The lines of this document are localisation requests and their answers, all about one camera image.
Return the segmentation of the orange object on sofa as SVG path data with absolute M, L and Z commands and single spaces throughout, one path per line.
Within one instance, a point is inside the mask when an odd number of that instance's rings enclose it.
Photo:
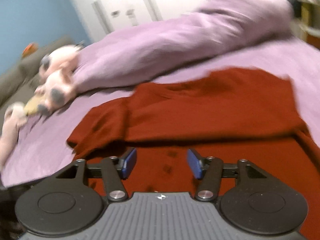
M 32 42 L 30 44 L 28 44 L 25 49 L 22 51 L 22 56 L 21 58 L 26 58 L 29 55 L 35 53 L 38 50 L 38 44 Z

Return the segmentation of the dark red knit cardigan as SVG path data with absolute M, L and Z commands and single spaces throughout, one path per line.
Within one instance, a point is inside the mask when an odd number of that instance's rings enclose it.
M 247 159 L 306 198 L 301 232 L 319 239 L 319 147 L 296 110 L 289 79 L 228 68 L 195 81 L 145 83 L 92 108 L 67 144 L 89 163 L 135 147 L 137 163 L 124 183 L 129 193 L 194 193 L 189 148 L 227 163 Z

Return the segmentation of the purple bed sheet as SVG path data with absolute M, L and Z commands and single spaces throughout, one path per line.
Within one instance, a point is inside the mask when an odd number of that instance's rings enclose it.
M 296 37 L 268 41 L 254 47 L 182 67 L 157 77 L 156 83 L 199 79 L 211 70 L 229 66 L 257 67 L 278 77 L 290 77 L 297 107 L 319 142 L 319 51 Z M 20 129 L 18 143 L 1 172 L 6 187 L 49 176 L 73 159 L 66 140 L 87 112 L 102 103 L 130 96 L 132 88 L 96 89 L 77 97 L 51 116 L 31 116 Z

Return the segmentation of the cream plush toy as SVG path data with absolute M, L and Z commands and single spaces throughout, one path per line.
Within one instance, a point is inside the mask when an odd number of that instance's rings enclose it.
M 20 128 L 28 116 L 38 112 L 37 106 L 43 98 L 43 95 L 34 95 L 26 104 L 15 102 L 5 111 L 1 133 L 1 170 L 17 144 Z

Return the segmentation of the purple rumpled duvet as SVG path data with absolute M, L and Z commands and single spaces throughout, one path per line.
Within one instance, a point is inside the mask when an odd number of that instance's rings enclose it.
M 136 85 L 189 62 L 288 33 L 287 0 L 206 0 L 177 18 L 121 29 L 80 52 L 78 93 Z

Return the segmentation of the pink plush toy grey spots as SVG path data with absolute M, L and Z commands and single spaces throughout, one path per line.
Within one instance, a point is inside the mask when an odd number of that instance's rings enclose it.
M 76 86 L 73 72 L 79 61 L 82 45 L 66 45 L 45 55 L 39 67 L 40 85 L 35 94 L 43 96 L 37 110 L 43 115 L 51 115 L 75 99 Z

